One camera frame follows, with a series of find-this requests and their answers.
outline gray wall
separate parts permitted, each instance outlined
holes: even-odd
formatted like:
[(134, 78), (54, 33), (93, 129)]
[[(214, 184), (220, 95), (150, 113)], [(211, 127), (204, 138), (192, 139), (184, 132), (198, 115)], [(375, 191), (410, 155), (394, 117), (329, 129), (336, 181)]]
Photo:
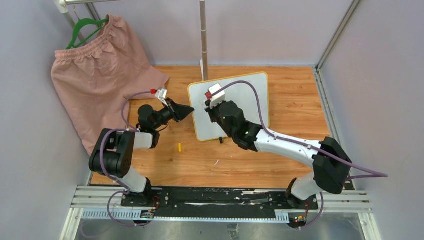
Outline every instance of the gray wall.
[(51, 0), (0, 8), (1, 239), (58, 239), (88, 155), (53, 87), (72, 29)]
[(422, 238), (424, 1), (364, 0), (324, 66), (341, 138), (385, 240)]
[[(207, 0), (209, 63), (314, 65), (351, 0)], [(198, 65), (199, 0), (125, 0), (96, 5), (124, 16), (154, 64)]]

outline wooden table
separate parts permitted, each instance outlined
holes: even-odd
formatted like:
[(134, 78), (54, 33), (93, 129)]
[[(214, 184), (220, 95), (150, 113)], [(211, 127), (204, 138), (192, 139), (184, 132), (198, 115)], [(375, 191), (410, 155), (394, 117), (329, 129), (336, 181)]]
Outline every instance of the wooden table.
[[(167, 97), (178, 104), (190, 105), (187, 87), (202, 80), (200, 67), (156, 68), (170, 76)], [(209, 79), (257, 72), (268, 73), (272, 130), (309, 140), (323, 140), (329, 136), (309, 67), (211, 66)], [(145, 104), (162, 109), (157, 99), (131, 101), (129, 122), (132, 125), (137, 124), (137, 111)], [(182, 152), (178, 152), (179, 143)], [(180, 123), (170, 121), (167, 129), (160, 132), (155, 149), (134, 151), (132, 165), (156, 186), (287, 188), (293, 178), (311, 172), (310, 168), (289, 158), (238, 148), (230, 138), (224, 138), (224, 144), (219, 140), (200, 142), (196, 139), (192, 116)], [(91, 183), (110, 184), (112, 181), (94, 173)]]

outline pink shorts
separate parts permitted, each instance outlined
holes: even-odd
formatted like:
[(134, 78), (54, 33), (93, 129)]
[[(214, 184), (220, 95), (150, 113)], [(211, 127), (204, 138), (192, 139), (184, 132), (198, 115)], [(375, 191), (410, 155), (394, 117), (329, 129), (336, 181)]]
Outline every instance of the pink shorts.
[[(104, 128), (125, 128), (121, 108), (136, 93), (164, 87), (169, 77), (150, 65), (143, 46), (120, 16), (85, 46), (57, 50), (51, 78), (82, 144), (91, 154)], [(135, 99), (151, 99), (142, 94)], [(124, 110), (128, 116), (129, 106)]]

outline horizontal rod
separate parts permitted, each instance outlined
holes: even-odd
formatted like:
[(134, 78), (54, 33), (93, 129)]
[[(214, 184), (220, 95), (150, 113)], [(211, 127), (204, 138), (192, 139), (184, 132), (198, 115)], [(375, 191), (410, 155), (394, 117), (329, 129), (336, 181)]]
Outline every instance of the horizontal rod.
[(66, 0), (66, 5), (75, 5), (75, 4), (93, 4), (101, 2), (114, 2), (122, 0)]

